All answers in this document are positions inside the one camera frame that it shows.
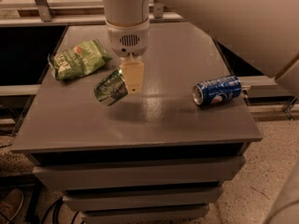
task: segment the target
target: shoe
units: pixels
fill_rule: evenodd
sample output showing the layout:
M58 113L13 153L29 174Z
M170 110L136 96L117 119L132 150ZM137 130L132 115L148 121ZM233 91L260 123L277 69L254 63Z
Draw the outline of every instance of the shoe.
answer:
M20 189L13 189L8 196L0 202L0 224L9 224L10 221L12 221L20 212L23 199L22 191Z

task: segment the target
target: vent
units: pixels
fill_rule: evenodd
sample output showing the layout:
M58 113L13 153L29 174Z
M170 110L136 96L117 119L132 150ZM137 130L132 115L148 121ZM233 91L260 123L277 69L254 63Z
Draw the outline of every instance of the vent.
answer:
M139 37L137 35L123 35L120 39L120 42L125 47L136 46L139 42Z

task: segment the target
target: gray tabletop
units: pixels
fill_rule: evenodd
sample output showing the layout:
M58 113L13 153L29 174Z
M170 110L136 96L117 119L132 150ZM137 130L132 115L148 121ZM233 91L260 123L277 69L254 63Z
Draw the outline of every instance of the gray tabletop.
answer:
M99 39L111 54L106 26L70 27L60 50ZM143 56L143 92L113 106L100 104L94 86L119 64L91 76L61 82L47 73L13 144L15 152L52 152L252 142L262 139L241 97L199 107L192 87L228 75L211 38L187 22L150 27Z

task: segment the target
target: gray drawer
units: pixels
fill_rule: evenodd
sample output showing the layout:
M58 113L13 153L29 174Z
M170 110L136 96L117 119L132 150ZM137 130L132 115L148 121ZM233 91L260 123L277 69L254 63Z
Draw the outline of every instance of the gray drawer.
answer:
M105 189L231 180L244 163L243 156L132 161L36 167L34 174L50 189Z
M64 202L73 211L104 211L111 209L214 203L222 193L223 189L221 187L168 188L65 196Z
M207 211L207 205L131 209L123 211L92 212L83 215L83 220L86 224L122 224L151 220L198 218L204 217Z

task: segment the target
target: crumpled snack bag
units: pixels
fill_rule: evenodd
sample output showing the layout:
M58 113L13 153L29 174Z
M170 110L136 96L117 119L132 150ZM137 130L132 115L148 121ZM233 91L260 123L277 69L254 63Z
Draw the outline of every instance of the crumpled snack bag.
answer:
M98 40L90 40L50 56L49 62L55 69L55 78L64 80L86 77L111 59Z

